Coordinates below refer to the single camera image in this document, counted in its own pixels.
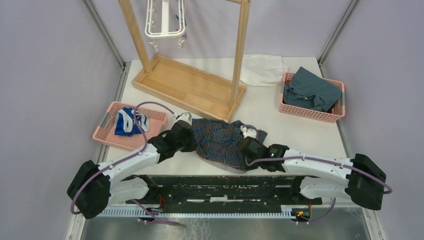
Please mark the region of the navy striped boxer underwear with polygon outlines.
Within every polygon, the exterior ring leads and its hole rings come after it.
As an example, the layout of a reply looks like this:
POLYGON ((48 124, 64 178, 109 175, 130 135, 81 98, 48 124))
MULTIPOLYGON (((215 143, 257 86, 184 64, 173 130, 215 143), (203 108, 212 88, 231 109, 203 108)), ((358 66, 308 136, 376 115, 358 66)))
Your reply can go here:
POLYGON ((256 139, 263 143, 268 135, 264 130, 240 120, 227 123, 223 120, 194 118, 192 130, 196 142, 196 154, 207 163, 230 173, 244 174, 245 157, 238 151, 244 139, 243 130, 256 131, 256 139))

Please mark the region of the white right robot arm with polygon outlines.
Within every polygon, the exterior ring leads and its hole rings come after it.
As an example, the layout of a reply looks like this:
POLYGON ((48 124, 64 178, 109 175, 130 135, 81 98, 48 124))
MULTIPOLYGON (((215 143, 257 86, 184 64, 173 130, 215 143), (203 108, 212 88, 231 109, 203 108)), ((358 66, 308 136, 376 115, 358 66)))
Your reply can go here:
POLYGON ((384 171, 364 154, 357 153, 354 158, 324 157, 281 144, 266 147, 252 137, 241 141, 238 152, 248 169, 299 174, 288 191, 289 199, 295 204, 307 199, 341 198, 379 211, 384 195, 393 192, 384 171))

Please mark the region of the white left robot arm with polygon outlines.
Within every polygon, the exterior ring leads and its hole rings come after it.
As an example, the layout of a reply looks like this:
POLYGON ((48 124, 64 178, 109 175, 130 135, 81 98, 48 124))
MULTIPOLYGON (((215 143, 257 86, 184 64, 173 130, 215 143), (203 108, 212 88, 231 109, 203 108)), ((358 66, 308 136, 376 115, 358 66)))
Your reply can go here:
POLYGON ((128 177, 172 158, 177 152, 193 152, 195 148, 191 122, 177 120, 170 130, 122 158, 102 164, 84 162, 66 191, 71 199, 71 213, 92 219, 119 202, 139 199, 147 204, 154 202, 158 195, 155 187, 141 177, 128 177))

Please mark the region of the wooden hanger rack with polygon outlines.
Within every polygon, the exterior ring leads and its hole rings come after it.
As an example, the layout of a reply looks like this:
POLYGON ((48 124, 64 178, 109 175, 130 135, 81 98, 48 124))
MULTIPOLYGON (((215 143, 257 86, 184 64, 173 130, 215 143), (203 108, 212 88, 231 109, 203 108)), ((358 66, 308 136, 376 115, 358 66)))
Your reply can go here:
POLYGON ((129 0, 119 1, 142 70, 132 80, 134 88, 204 118, 230 122, 246 86, 240 84, 251 2, 240 5, 232 79, 156 54, 149 58, 136 16, 129 0))

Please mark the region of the blue white underwear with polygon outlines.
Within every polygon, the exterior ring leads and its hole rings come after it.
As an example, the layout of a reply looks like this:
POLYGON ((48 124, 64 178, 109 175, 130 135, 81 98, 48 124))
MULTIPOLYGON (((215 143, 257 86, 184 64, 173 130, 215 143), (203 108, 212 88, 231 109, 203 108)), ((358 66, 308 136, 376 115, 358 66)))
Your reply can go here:
POLYGON ((117 136, 131 137, 150 130, 150 118, 131 107, 124 107, 117 111, 115 116, 114 134, 117 136))

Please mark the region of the teal grey underwear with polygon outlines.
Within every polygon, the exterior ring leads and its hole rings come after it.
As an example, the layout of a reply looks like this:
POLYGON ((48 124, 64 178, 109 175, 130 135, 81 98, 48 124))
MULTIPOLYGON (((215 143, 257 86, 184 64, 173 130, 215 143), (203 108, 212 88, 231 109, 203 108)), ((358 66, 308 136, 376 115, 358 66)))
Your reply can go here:
POLYGON ((283 87, 283 102, 309 110, 328 112, 342 96, 334 84, 300 67, 283 87))

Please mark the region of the white plastic clip hanger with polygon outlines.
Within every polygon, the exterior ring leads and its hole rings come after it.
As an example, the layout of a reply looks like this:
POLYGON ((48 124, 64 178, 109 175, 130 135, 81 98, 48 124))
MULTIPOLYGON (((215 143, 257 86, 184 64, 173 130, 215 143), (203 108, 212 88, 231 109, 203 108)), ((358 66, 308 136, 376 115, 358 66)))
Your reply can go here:
POLYGON ((170 13, 171 2, 169 0, 160 2, 160 10, 157 10, 155 0, 147 1, 144 33, 155 53, 159 52, 159 39, 177 39, 178 47, 180 49, 184 47, 184 43, 187 40, 186 2, 178 0, 176 4, 177 14, 172 16, 170 13), (160 30, 154 31, 158 13, 160 14, 160 30))

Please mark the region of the pink basket left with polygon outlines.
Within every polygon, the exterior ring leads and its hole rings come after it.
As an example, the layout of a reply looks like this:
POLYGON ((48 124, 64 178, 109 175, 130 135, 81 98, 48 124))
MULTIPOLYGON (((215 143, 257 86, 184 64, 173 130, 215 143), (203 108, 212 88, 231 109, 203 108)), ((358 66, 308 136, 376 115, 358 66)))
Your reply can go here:
POLYGON ((133 151, 146 140, 157 136, 167 128, 168 114, 163 111, 114 101, 106 111, 105 123, 99 125, 93 139, 105 145, 133 151))

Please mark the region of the pink basket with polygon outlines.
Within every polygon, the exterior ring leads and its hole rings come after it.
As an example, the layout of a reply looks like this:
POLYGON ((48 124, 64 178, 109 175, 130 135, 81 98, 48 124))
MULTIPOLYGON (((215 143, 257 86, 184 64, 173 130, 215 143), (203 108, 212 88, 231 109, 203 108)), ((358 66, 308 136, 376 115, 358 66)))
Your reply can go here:
POLYGON ((114 101, 106 111, 105 123, 99 125, 93 139, 105 145, 133 151, 146 140, 157 136, 167 128, 168 114, 163 111, 114 101))
POLYGON ((312 73, 301 81, 306 70, 295 76, 285 72, 282 77, 279 112, 298 117, 334 123, 346 115, 345 85, 341 81, 323 78, 311 80, 312 73))

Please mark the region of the white folded cloth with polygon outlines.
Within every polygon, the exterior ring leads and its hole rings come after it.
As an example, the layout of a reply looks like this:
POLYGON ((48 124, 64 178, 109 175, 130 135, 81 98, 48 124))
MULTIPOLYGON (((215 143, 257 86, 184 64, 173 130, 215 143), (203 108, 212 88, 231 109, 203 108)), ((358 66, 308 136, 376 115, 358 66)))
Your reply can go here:
POLYGON ((249 87, 276 87, 290 67, 283 58, 270 54, 245 54, 242 59, 240 80, 249 87))

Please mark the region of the pink basket right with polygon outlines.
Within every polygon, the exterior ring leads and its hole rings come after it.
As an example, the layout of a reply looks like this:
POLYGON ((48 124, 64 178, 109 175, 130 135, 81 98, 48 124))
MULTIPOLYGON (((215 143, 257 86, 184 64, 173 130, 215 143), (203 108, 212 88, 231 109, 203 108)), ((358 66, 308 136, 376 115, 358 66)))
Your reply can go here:
POLYGON ((311 80, 312 73, 301 81, 306 70, 295 76, 285 72, 282 77, 279 112, 298 117, 334 123, 346 115, 345 85, 341 81, 323 78, 311 80))

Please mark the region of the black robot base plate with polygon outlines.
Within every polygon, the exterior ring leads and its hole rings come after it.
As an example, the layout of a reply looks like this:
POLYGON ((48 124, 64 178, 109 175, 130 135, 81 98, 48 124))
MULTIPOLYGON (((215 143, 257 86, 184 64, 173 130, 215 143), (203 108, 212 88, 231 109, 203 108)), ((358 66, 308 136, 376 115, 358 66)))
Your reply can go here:
POLYGON ((166 214, 270 214, 282 206, 323 203, 300 194, 300 176, 131 175, 126 180, 146 181, 150 189, 137 202, 146 208, 160 205, 166 214))

